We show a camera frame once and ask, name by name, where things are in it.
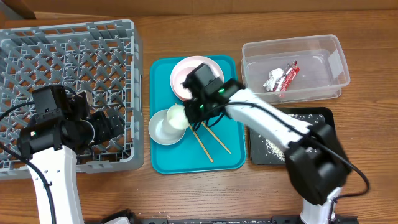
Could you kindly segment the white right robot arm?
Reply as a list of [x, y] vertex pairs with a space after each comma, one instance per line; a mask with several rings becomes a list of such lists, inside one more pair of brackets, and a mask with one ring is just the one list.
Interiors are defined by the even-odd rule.
[[290, 183], [303, 198], [302, 223], [335, 221], [335, 204], [351, 168], [332, 126], [291, 117], [259, 99], [240, 81], [221, 81], [204, 63], [187, 75], [182, 86], [192, 94], [183, 105], [194, 126], [225, 115], [282, 151]]

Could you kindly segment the red snack wrapper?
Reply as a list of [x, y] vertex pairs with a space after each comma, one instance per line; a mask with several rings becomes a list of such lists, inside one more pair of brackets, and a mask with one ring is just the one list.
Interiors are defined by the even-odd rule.
[[297, 61], [294, 60], [291, 64], [287, 64], [287, 68], [284, 74], [279, 78], [275, 84], [274, 91], [285, 91], [288, 86], [292, 83], [295, 76], [299, 73], [300, 68], [297, 65]]

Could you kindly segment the white plastic cup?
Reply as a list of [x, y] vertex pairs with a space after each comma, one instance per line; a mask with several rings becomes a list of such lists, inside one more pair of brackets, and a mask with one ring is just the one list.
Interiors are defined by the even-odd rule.
[[180, 136], [189, 125], [185, 107], [183, 105], [173, 105], [166, 111], [162, 122], [162, 131], [167, 137], [174, 138]]

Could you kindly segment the pink bowl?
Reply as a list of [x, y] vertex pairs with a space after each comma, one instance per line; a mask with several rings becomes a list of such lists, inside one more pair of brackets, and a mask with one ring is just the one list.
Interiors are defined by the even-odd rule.
[[191, 92], [184, 88], [182, 83], [187, 75], [204, 62], [203, 56], [192, 56], [184, 58], [174, 66], [170, 75], [170, 86], [175, 95], [182, 101], [192, 98]]

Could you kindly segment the rice and food scraps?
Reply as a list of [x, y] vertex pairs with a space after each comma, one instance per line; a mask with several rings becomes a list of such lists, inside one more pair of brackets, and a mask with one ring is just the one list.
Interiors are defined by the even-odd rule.
[[[291, 117], [311, 124], [325, 122], [321, 114], [290, 114]], [[285, 164], [284, 153], [270, 140], [250, 130], [251, 161], [255, 165], [279, 166]]]

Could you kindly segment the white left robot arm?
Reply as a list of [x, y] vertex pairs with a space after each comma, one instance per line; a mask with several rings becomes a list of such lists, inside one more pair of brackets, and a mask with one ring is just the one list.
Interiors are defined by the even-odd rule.
[[67, 96], [67, 91], [61, 85], [34, 90], [35, 114], [17, 139], [34, 182], [41, 223], [84, 222], [76, 155], [124, 133], [124, 119], [114, 109], [91, 113], [87, 93]]

